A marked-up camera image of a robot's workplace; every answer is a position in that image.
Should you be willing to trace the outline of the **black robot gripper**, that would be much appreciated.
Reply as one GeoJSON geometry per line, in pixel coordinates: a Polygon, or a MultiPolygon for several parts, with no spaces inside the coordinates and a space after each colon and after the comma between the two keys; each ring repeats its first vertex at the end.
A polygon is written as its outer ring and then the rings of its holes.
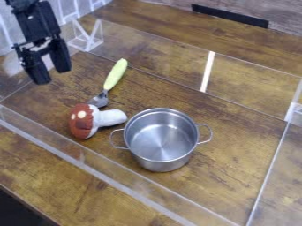
{"type": "Polygon", "coordinates": [[[46,85],[51,82],[46,63],[39,52],[26,48],[27,44],[33,43],[35,47],[41,47],[47,40],[51,40],[49,46],[42,49],[42,54],[50,53],[58,72],[69,72],[73,69],[69,48],[61,37],[62,30],[53,6],[42,0],[6,0],[6,4],[13,7],[11,12],[26,37],[26,42],[14,46],[21,64],[33,81],[38,85],[46,85]]]}

